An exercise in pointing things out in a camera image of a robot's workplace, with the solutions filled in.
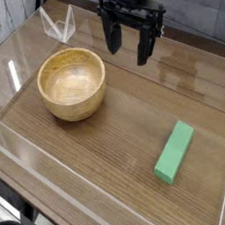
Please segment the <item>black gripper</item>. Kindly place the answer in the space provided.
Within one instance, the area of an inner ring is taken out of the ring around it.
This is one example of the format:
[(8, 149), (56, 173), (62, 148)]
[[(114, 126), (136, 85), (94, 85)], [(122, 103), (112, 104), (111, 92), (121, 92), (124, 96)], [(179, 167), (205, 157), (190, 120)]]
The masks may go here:
[(120, 49), (121, 26), (140, 27), (138, 43), (139, 66), (144, 66), (152, 55), (155, 37), (161, 37), (166, 8), (155, 0), (99, 0), (98, 15), (102, 18), (107, 48), (111, 54)]

